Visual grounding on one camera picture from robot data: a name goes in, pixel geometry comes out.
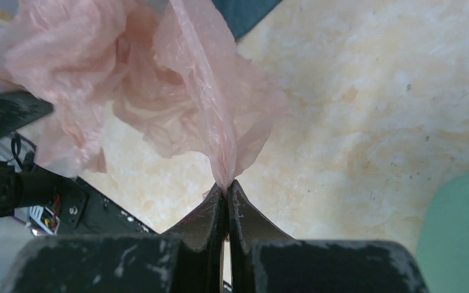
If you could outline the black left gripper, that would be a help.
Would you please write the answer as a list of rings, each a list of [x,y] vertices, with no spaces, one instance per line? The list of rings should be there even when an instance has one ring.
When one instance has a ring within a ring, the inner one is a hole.
[[[0,93],[0,139],[53,112],[53,105],[29,92]],[[71,231],[78,226],[87,195],[72,179],[35,167],[18,172],[0,161],[0,217],[12,216],[18,208],[41,206],[50,231]]]

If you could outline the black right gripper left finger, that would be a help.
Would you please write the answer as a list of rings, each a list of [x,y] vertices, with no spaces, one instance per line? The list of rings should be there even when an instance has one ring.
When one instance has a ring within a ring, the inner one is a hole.
[[[1,292],[221,292],[219,187],[162,234],[42,236],[17,254]]]

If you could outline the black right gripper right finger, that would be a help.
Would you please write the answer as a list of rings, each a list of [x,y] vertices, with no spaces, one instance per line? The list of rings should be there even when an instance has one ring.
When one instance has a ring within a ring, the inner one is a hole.
[[[414,257],[392,241],[298,240],[234,181],[227,195],[235,292],[427,292]]]

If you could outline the pink plastic trash bag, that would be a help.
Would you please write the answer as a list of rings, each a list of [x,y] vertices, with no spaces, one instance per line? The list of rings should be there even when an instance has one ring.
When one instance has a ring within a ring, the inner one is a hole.
[[[104,172],[112,106],[163,157],[208,156],[226,189],[250,167],[277,119],[283,89],[242,57],[211,1],[24,1],[0,27],[0,93],[51,103],[36,163],[64,177]]]

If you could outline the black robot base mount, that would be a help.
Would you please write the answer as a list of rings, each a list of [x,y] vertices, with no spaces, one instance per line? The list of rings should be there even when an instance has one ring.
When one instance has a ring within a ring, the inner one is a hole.
[[[87,181],[78,178],[75,184],[85,195],[83,210],[79,212],[79,220],[74,229],[75,233],[157,233]]]

